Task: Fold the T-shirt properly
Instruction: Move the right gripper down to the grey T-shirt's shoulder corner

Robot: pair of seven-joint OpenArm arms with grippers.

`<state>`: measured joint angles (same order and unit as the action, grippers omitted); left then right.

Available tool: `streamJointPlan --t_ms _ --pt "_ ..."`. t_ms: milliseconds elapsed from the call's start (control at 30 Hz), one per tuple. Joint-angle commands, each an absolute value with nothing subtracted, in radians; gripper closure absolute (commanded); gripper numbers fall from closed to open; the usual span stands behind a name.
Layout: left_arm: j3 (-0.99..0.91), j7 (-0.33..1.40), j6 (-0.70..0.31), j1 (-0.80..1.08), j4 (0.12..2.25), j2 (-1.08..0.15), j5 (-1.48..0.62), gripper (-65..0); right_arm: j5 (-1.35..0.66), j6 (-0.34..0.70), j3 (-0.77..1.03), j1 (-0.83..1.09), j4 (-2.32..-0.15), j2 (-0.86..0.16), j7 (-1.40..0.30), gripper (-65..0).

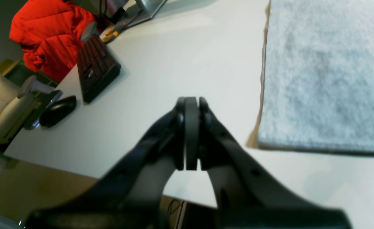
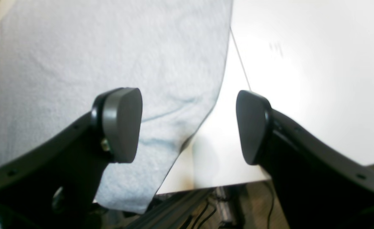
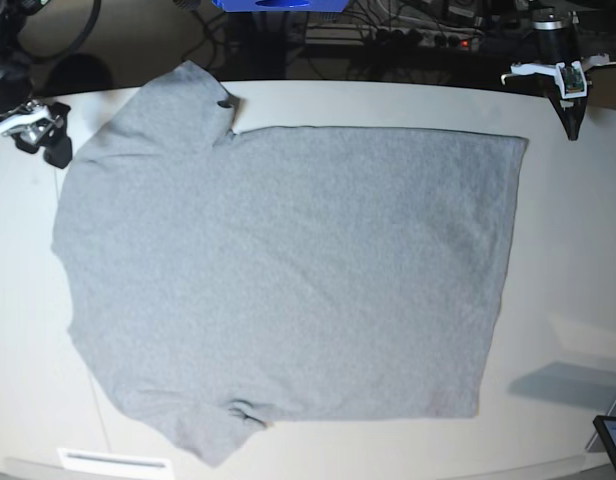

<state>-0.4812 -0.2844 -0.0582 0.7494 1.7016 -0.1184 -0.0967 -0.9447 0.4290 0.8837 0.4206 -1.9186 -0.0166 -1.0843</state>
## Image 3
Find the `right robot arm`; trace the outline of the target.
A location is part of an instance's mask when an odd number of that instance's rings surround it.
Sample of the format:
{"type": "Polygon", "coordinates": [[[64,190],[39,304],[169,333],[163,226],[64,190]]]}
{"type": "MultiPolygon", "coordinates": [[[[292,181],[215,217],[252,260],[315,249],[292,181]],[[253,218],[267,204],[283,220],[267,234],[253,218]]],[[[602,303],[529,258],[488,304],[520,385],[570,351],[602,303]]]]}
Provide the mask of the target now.
{"type": "Polygon", "coordinates": [[[34,96],[29,63],[18,44],[26,19],[43,7],[42,1],[0,1],[0,137],[12,138],[25,153],[42,151],[47,164],[64,169],[73,158],[70,107],[34,96]]]}

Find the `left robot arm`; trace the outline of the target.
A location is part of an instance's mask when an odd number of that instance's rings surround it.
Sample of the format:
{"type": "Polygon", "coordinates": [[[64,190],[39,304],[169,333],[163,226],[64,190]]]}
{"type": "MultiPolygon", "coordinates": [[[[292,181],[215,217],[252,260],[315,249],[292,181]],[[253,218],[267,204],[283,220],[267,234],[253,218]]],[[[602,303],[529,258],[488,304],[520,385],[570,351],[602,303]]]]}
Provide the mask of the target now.
{"type": "Polygon", "coordinates": [[[586,112],[589,83],[573,16],[542,9],[535,10],[531,20],[539,57],[535,75],[567,138],[576,141],[586,112]]]}

